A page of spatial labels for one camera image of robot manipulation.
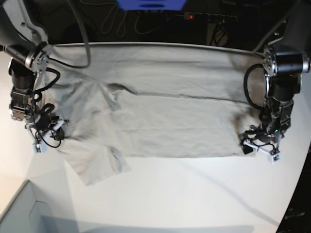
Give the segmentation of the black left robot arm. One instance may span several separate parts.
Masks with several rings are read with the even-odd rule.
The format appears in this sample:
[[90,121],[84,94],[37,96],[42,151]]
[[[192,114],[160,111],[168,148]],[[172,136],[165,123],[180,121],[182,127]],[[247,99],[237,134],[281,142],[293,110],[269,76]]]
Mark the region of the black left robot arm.
[[[279,159],[279,145],[291,126],[293,97],[301,91],[301,75],[311,70],[311,2],[296,0],[288,12],[265,34],[253,49],[263,48],[264,60],[245,73],[243,90],[247,102],[259,110],[260,124],[239,134],[244,154],[254,150]],[[250,73],[261,68],[265,77],[264,105],[255,104],[249,95]]]

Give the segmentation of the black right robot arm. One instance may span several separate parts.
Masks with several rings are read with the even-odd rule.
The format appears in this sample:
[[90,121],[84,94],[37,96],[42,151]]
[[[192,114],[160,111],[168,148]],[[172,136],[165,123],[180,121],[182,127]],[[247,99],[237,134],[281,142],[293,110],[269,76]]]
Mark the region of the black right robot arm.
[[0,49],[11,58],[10,116],[25,122],[34,152],[45,153],[49,139],[61,143],[62,125],[68,121],[52,114],[53,104],[42,103],[43,92],[56,84],[60,73],[48,67],[52,48],[45,31],[32,22],[23,0],[0,2]]

